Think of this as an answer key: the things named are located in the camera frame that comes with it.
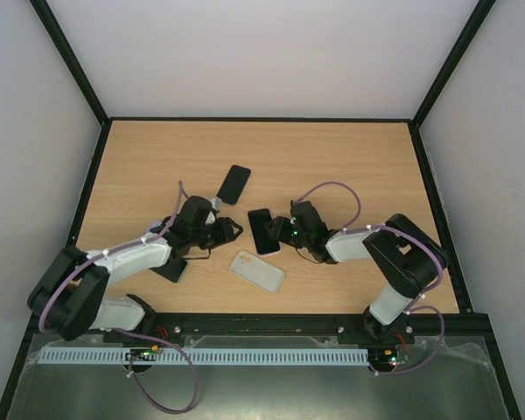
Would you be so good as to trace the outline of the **beige phone case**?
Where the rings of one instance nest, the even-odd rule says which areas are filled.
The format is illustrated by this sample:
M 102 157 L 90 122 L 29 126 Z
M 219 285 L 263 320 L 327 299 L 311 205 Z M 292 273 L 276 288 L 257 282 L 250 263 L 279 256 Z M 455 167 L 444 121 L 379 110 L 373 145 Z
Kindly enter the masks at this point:
M 236 254 L 229 271 L 269 294 L 275 294 L 285 279 L 283 270 L 246 251 Z

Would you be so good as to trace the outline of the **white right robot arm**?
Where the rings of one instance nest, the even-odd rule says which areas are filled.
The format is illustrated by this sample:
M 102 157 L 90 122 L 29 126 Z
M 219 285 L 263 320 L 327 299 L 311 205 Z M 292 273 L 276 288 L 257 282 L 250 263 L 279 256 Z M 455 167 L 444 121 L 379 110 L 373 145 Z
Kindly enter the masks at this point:
M 402 316 L 427 291 L 438 287 L 448 266 L 445 251 L 407 216 L 396 213 L 382 224 L 330 229 L 309 201 L 293 203 L 290 217 L 262 224 L 271 240 L 307 249 L 316 263 L 339 264 L 370 258 L 387 285 L 363 312 L 366 336 L 381 343 L 395 331 Z

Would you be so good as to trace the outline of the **green-edged black phone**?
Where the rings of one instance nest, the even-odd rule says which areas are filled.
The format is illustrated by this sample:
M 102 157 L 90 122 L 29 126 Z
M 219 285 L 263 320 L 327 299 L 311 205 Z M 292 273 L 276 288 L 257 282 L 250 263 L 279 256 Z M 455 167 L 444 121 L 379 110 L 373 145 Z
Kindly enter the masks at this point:
M 150 270 L 165 278 L 166 280 L 177 284 L 185 274 L 187 267 L 187 260 L 178 259 L 169 261 L 160 267 L 151 268 Z

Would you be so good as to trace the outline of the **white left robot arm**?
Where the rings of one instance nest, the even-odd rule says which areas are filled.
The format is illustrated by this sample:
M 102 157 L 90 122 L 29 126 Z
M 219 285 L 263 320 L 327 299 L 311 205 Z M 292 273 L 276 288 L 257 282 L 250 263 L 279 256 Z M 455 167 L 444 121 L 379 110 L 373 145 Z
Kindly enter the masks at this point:
M 107 288 L 150 270 L 177 283 L 192 248 L 211 252 L 234 242 L 242 227 L 220 214 L 220 200 L 179 198 L 170 216 L 138 238 L 112 248 L 64 247 L 28 297 L 42 333 L 74 340 L 89 330 L 135 330 L 146 314 L 137 297 L 108 297 Z

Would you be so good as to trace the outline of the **blue-edged black phone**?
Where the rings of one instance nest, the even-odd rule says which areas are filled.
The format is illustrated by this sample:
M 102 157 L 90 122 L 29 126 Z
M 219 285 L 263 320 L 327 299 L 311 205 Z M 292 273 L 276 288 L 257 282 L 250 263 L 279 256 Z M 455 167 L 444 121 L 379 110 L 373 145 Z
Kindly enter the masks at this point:
M 248 211 L 248 223 L 253 236 L 255 251 L 259 256 L 268 256 L 281 250 L 277 240 L 270 237 L 267 230 L 268 224 L 272 222 L 268 208 Z

